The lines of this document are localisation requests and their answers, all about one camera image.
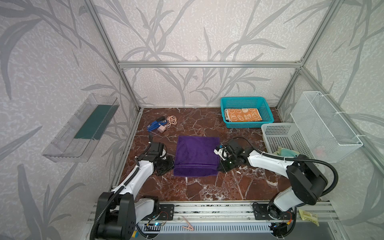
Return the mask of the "purple cloth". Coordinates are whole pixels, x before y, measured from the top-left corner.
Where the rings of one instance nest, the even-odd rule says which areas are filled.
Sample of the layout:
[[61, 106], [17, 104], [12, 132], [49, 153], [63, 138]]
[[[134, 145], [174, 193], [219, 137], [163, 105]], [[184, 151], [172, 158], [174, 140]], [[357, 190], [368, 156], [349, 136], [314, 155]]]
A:
[[214, 153], [217, 137], [179, 136], [175, 154], [174, 176], [199, 178], [216, 176], [220, 157]]

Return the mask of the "mint green cloth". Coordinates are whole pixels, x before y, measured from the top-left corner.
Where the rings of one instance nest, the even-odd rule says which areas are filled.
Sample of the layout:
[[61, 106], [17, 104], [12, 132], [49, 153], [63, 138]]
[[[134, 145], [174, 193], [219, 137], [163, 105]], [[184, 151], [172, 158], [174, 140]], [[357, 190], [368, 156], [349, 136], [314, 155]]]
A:
[[278, 147], [278, 150], [274, 152], [275, 155], [281, 156], [281, 157], [289, 157], [289, 158], [297, 158], [300, 153], [294, 150]]

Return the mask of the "orange patterned towel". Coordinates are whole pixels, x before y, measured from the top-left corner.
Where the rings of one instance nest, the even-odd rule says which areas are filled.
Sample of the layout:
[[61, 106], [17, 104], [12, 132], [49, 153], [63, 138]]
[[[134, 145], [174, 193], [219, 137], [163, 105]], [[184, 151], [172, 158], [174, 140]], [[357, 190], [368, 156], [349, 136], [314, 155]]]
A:
[[261, 122], [263, 119], [258, 109], [225, 109], [227, 122]]

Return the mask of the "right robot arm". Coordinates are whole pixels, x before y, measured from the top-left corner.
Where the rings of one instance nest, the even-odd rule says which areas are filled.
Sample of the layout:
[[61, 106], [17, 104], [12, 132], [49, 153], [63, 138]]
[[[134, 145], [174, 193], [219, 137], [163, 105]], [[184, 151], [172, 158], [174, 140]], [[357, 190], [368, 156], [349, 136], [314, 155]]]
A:
[[337, 170], [331, 164], [299, 155], [287, 158], [247, 148], [239, 151], [229, 147], [217, 147], [214, 153], [220, 157], [218, 170], [228, 172], [248, 164], [279, 174], [290, 181], [290, 187], [278, 193], [267, 206], [268, 215], [279, 219], [283, 213], [299, 205], [315, 205], [318, 199], [330, 193], [339, 180]]

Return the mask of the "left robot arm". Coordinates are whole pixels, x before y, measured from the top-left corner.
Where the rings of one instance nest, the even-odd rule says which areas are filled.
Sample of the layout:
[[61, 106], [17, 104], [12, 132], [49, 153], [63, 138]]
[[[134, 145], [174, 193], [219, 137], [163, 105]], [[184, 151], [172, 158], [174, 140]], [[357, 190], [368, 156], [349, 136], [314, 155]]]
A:
[[151, 161], [139, 161], [128, 177], [111, 192], [104, 192], [97, 202], [97, 210], [90, 240], [129, 240], [137, 224], [152, 220], [161, 212], [157, 197], [135, 201], [145, 181], [154, 173], [167, 173], [174, 168], [171, 156]]

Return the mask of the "white plastic laundry basket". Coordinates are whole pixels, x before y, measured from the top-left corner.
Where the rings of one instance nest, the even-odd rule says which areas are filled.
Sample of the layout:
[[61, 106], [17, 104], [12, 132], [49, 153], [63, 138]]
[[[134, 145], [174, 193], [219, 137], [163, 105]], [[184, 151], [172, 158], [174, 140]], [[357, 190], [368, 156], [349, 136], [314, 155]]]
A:
[[[279, 147], [296, 151], [306, 157], [313, 159], [307, 143], [305, 142], [300, 130], [294, 123], [272, 123], [261, 126], [263, 140], [267, 152], [273, 154]], [[268, 161], [265, 156], [257, 157], [256, 164], [258, 168], [266, 169], [278, 175], [287, 177], [287, 166], [293, 162], [280, 162], [278, 160]]]

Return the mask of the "beige rubber bands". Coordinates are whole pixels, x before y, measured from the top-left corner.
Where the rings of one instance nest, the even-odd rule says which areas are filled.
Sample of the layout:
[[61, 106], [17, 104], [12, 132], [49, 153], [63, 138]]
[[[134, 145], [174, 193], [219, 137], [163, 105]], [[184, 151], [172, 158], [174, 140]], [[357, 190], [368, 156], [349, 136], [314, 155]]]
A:
[[168, 116], [167, 117], [167, 126], [176, 125], [176, 124], [177, 124], [176, 116]]

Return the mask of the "teal plastic basket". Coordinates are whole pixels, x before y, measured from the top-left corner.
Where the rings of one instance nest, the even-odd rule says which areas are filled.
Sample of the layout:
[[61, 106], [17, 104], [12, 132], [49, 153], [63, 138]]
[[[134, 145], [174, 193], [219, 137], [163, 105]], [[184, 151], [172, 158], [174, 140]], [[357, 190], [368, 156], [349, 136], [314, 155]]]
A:
[[221, 112], [228, 129], [260, 128], [275, 121], [263, 97], [221, 98]]

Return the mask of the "pink clothespin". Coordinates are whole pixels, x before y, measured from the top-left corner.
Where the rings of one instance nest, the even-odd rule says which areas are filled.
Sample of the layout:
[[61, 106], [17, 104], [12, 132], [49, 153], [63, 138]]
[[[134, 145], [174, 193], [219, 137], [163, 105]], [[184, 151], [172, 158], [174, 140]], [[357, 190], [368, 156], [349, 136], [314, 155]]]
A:
[[191, 223], [185, 218], [183, 217], [184, 221], [186, 222], [186, 226], [182, 226], [183, 229], [187, 230], [187, 231], [194, 231], [195, 228], [191, 225]]

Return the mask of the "yellow label tag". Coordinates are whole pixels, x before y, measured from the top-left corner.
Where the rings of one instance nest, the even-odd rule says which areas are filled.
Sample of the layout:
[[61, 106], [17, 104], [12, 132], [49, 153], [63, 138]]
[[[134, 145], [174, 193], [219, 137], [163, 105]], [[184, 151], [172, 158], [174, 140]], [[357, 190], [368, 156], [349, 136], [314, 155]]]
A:
[[311, 223], [315, 224], [317, 227], [320, 226], [319, 218], [318, 218], [317, 214], [313, 214], [311, 212], [304, 211], [302, 209], [299, 209], [299, 214], [300, 214], [301, 220], [311, 222]]

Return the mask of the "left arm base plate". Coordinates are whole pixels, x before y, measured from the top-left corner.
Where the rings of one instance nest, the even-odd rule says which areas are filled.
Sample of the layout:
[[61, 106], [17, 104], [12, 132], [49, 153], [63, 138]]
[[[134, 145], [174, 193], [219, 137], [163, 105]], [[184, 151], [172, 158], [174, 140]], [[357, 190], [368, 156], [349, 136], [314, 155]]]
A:
[[143, 218], [143, 221], [172, 221], [175, 213], [175, 205], [174, 204], [160, 204], [158, 210], [156, 210], [153, 214], [147, 215]]

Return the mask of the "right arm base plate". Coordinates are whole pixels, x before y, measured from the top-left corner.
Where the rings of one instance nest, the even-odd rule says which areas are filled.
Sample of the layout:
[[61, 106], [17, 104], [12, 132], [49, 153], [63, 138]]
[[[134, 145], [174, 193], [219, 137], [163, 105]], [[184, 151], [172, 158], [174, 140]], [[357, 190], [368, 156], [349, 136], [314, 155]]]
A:
[[262, 204], [254, 202], [252, 204], [255, 220], [292, 220], [294, 211], [289, 209], [281, 211], [273, 204]]

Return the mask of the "clear plastic wall shelf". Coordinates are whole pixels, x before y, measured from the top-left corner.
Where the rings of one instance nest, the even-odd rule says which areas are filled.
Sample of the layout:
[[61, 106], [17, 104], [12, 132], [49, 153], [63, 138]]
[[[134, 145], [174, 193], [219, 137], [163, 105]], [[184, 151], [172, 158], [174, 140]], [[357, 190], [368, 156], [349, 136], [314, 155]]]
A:
[[117, 97], [90, 94], [42, 155], [54, 163], [86, 163], [120, 104]]

